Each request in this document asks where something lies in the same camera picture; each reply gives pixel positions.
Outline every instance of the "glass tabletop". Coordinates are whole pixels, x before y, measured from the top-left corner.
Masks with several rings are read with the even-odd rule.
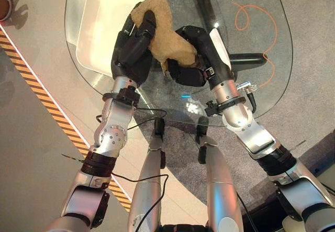
[[[185,25],[207,30],[215,27],[229,54],[266,55],[265,65],[237,72],[237,84],[250,81],[258,88],[254,92],[255,117],[269,111],[280,100],[289,81],[293,56],[291,33],[281,0],[168,1],[175,30]],[[64,25],[67,45],[81,76],[98,93],[104,94],[113,87],[113,79],[83,67],[76,58],[84,5],[85,0],[66,0]],[[200,116],[206,115],[206,103],[214,99],[208,84],[204,87],[181,86],[169,74],[164,74],[158,63],[152,66],[147,81],[138,92],[141,95],[139,107],[164,109],[167,112],[165,118],[190,124],[197,123]],[[210,117],[209,124],[221,126],[222,120],[219,116]]]

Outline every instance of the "white tray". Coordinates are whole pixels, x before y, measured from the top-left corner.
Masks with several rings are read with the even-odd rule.
[[[79,63],[111,76],[115,41],[129,13],[143,0],[86,0],[76,47]]]

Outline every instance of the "hazard tape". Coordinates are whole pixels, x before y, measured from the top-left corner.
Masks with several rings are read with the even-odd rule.
[[[78,151],[85,157],[88,154],[88,146],[84,142],[83,138],[76,130],[75,126],[64,116],[58,104],[54,101],[53,98],[49,96],[48,92],[44,89],[45,87],[41,84],[36,75],[32,73],[30,67],[26,65],[25,61],[23,61],[19,53],[16,51],[16,48],[14,48],[10,40],[6,37],[5,33],[1,29],[0,47],[4,49],[15,68],[26,80],[31,90],[35,93],[37,98],[40,99],[40,102],[48,110],[52,118],[57,122],[60,128],[62,128],[67,137],[72,141],[72,144],[74,144]],[[131,201],[127,193],[125,193],[119,184],[113,179],[111,180],[108,188],[111,190],[119,203],[126,209],[127,212],[129,212]]]

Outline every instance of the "orange cable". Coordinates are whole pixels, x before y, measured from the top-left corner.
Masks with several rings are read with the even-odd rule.
[[[261,7],[259,7],[259,6],[256,6],[256,5],[253,5],[253,4],[247,4],[247,5],[241,6],[240,4],[235,3],[235,2],[232,2],[232,3],[233,3],[234,5],[237,5],[237,6],[240,7],[239,10],[236,12],[236,15],[235,15],[235,27],[236,27],[236,29],[239,30],[239,31],[246,30],[246,29],[248,28],[249,24],[250,24],[249,14],[248,14],[248,12],[247,12],[246,9],[245,9],[245,8],[248,8],[248,7],[250,7],[250,8],[255,8],[255,9],[258,9],[258,10],[260,10],[260,11],[266,13],[266,14],[270,17],[270,19],[271,19],[271,21],[272,21],[272,23],[273,23],[273,26],[274,26],[274,29],[275,29],[275,36],[274,36],[273,42],[272,42],[272,44],[270,45],[270,47],[268,47],[268,49],[266,49],[266,50],[263,52],[263,57],[264,57],[264,58],[266,59],[266,61],[268,61],[268,62],[271,64],[271,66],[272,66],[272,75],[271,75],[271,77],[270,77],[265,83],[263,83],[263,84],[261,84],[261,85],[259,86],[259,87],[261,88],[261,87],[267,85],[267,84],[272,80],[272,78],[274,77],[275,71],[276,71],[276,66],[274,65],[274,63],[273,63],[270,59],[268,59],[268,58],[266,57],[266,55],[265,55],[265,54],[267,54],[267,53],[273,48],[273,46],[275,45],[275,43],[276,43],[276,41],[277,41],[278,29],[277,29],[276,21],[274,20],[274,18],[271,16],[271,14],[270,14],[269,12],[267,12],[265,9],[263,9],[263,8],[261,8]],[[247,17],[247,23],[246,23],[246,25],[245,25],[243,28],[241,28],[241,27],[239,27],[239,26],[237,25],[237,19],[238,19],[239,15],[240,15],[241,10],[244,12],[245,16]]]

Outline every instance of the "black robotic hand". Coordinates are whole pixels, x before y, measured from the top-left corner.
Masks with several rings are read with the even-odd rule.
[[[131,16],[128,16],[122,31],[118,34],[111,59],[113,79],[125,76],[136,82],[137,87],[146,81],[152,62],[148,46],[155,30],[155,15],[151,10],[144,14],[139,28],[131,20]]]
[[[179,66],[176,60],[168,59],[167,67],[170,76],[178,84],[200,87],[208,80],[210,89],[222,81],[233,79],[229,67],[222,62],[209,34],[202,28],[185,26],[178,29],[177,34],[190,42],[197,50],[196,68]]]

